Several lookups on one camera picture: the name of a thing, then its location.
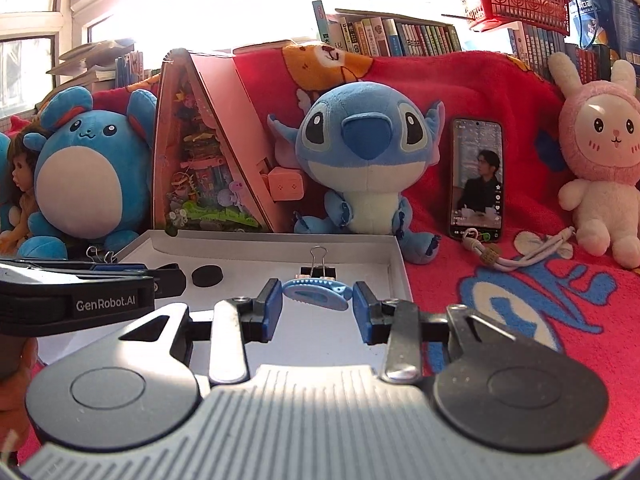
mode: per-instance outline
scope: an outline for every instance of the pink bunny plush toy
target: pink bunny plush toy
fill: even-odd
[[[636,73],[618,60],[611,81],[582,85],[571,59],[549,57],[549,70],[566,98],[559,117],[562,156],[577,179],[558,193],[574,212],[578,245],[593,256],[609,246],[622,267],[640,266],[640,102]]]

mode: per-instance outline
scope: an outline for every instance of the smartphone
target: smartphone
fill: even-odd
[[[451,121],[452,171],[449,235],[462,238],[469,228],[479,238],[500,238],[504,217],[504,159],[500,124],[474,119]]]

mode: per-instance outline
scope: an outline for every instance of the red basket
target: red basket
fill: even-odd
[[[471,30],[491,30],[509,22],[526,22],[569,35],[571,0],[460,0]]]

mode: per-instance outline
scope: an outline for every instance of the man on phone screen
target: man on phone screen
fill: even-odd
[[[500,170],[500,157],[491,150],[478,153],[478,177],[470,178],[458,200],[457,209],[471,209],[486,212],[487,208],[495,208],[495,187],[500,184],[495,174]]]

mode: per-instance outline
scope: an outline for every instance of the black jacket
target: black jacket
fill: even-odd
[[[500,182],[493,177],[485,182],[481,176],[470,178],[466,181],[465,190],[462,192],[460,200],[458,200],[457,209],[467,207],[474,211],[484,213],[485,208],[495,207],[495,187]]]

